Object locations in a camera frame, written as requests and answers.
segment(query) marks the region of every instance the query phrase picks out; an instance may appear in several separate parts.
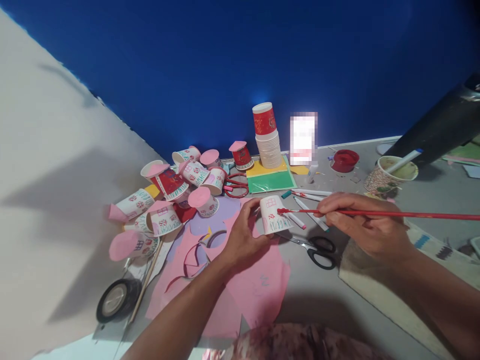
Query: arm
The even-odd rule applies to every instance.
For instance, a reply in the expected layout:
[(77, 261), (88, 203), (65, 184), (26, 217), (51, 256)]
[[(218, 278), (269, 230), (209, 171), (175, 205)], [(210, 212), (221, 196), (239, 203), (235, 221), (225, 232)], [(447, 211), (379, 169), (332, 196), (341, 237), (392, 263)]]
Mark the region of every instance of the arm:
[(399, 211), (395, 205), (348, 193), (335, 193), (319, 203), (327, 224), (349, 235), (377, 261), (389, 265), (425, 313), (466, 359), (480, 354), (480, 291), (418, 251), (410, 242), (403, 218), (355, 216), (337, 209)]
[(248, 218), (260, 203), (245, 203), (233, 224), (225, 249), (183, 289), (140, 334), (124, 360), (187, 359), (204, 330), (224, 284), (268, 250), (271, 236), (252, 236)]

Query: black object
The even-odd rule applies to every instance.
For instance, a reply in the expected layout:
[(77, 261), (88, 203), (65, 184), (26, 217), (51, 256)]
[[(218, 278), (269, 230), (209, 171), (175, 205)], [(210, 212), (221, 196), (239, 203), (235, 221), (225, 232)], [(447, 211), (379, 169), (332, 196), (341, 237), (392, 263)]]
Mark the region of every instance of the black object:
[(96, 319), (106, 324), (131, 313), (139, 299), (142, 283), (135, 278), (123, 278), (111, 284), (98, 302)]
[[(332, 256), (330, 256), (330, 254), (333, 254), (335, 253), (335, 251), (337, 251), (337, 247), (335, 246), (335, 244), (323, 236), (314, 236), (308, 239), (308, 241), (314, 247), (316, 247), (316, 250), (311, 248), (306, 250), (310, 259), (318, 267), (325, 270), (332, 270), (336, 266), (336, 263), (335, 263), (335, 259)], [(322, 265), (317, 261), (317, 259), (315, 259), (315, 255), (321, 256), (322, 258), (329, 260), (331, 262), (331, 265), (330, 266)]]
[(403, 158), (415, 149), (419, 168), (480, 134), (480, 74), (450, 90), (384, 154)]

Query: hand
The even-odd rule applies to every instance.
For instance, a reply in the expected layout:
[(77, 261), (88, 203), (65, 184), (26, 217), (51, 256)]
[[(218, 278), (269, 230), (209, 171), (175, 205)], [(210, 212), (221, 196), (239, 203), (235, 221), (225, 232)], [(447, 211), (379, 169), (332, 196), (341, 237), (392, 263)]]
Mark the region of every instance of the hand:
[(249, 217), (260, 204), (256, 197), (243, 204), (240, 214), (231, 228), (230, 236), (220, 256), (236, 270), (243, 270), (261, 258), (270, 247), (270, 239), (274, 236), (261, 235), (253, 237), (249, 228)]
[(414, 245), (407, 235), (403, 217), (348, 215), (337, 209), (398, 212), (390, 202), (367, 196), (337, 192), (322, 200), (317, 209), (326, 214), (327, 225), (350, 236), (372, 258), (383, 263), (402, 262), (412, 257)]

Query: white wall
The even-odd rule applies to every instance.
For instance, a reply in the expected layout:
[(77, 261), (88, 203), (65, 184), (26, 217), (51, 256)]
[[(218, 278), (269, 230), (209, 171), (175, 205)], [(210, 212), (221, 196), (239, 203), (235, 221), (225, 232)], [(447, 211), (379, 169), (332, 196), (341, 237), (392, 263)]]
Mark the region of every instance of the white wall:
[(0, 10), (0, 359), (91, 334), (120, 227), (159, 156)]

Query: glue stick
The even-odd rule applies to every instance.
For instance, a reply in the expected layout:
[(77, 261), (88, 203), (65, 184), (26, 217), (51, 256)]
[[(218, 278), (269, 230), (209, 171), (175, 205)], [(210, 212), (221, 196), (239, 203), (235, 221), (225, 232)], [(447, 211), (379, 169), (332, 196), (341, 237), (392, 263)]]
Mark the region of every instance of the glue stick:
[(308, 169), (308, 174), (306, 175), (305, 178), (305, 183), (306, 184), (311, 184), (314, 182), (314, 176), (317, 173), (317, 170), (319, 169), (319, 163), (314, 162), (310, 165), (310, 168)]

